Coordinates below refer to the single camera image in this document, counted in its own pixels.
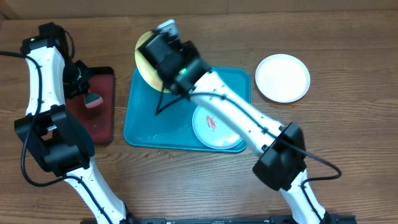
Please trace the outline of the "red black sponge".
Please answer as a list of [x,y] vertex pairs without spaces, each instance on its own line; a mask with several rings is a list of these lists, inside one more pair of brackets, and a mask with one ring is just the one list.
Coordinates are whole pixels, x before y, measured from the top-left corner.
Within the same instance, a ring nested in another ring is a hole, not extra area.
[[103,103],[103,98],[96,93],[88,92],[84,95],[84,102],[86,108],[95,108]]

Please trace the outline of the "yellow-green plate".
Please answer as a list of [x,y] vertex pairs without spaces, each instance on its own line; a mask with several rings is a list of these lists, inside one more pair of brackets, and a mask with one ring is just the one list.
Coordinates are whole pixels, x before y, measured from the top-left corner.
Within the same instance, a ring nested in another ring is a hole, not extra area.
[[135,61],[136,66],[141,74],[141,77],[145,82],[157,91],[162,91],[162,80],[158,76],[157,71],[152,67],[152,65],[144,58],[144,56],[139,51],[139,47],[147,40],[149,40],[154,33],[152,31],[146,32],[140,36],[135,47]]

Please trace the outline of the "light blue plate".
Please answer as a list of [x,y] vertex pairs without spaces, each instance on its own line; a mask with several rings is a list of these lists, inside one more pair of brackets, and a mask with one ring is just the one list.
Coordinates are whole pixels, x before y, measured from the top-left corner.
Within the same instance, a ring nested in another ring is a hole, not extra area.
[[239,134],[202,106],[193,112],[192,127],[197,139],[210,151],[240,152],[247,147]]

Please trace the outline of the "white plate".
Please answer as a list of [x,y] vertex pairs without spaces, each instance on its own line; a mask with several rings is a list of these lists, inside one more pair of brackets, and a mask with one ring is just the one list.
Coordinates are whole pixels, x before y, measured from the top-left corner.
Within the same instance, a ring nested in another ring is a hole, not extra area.
[[293,103],[303,98],[310,88],[310,72],[298,58],[274,54],[260,62],[255,72],[258,90],[277,103]]

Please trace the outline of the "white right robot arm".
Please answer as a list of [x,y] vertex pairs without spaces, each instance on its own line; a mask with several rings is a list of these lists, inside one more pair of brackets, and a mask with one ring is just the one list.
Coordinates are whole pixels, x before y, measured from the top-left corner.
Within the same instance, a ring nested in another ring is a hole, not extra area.
[[136,44],[137,67],[159,91],[168,89],[212,112],[258,156],[252,168],[269,188],[279,191],[296,223],[330,223],[331,218],[312,192],[304,159],[303,132],[284,126],[238,96],[200,56],[190,41],[182,43],[165,32],[146,32]]

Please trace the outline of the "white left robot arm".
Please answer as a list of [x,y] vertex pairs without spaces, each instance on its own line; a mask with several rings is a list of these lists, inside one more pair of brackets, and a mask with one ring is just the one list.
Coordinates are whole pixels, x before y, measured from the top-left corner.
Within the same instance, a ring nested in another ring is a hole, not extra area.
[[68,32],[49,22],[39,34],[23,40],[22,58],[29,67],[30,100],[25,117],[14,122],[23,142],[21,158],[29,152],[46,172],[65,181],[80,195],[96,223],[135,223],[127,206],[109,188],[95,163],[89,132],[68,110],[65,100],[88,92],[93,71],[73,62]]

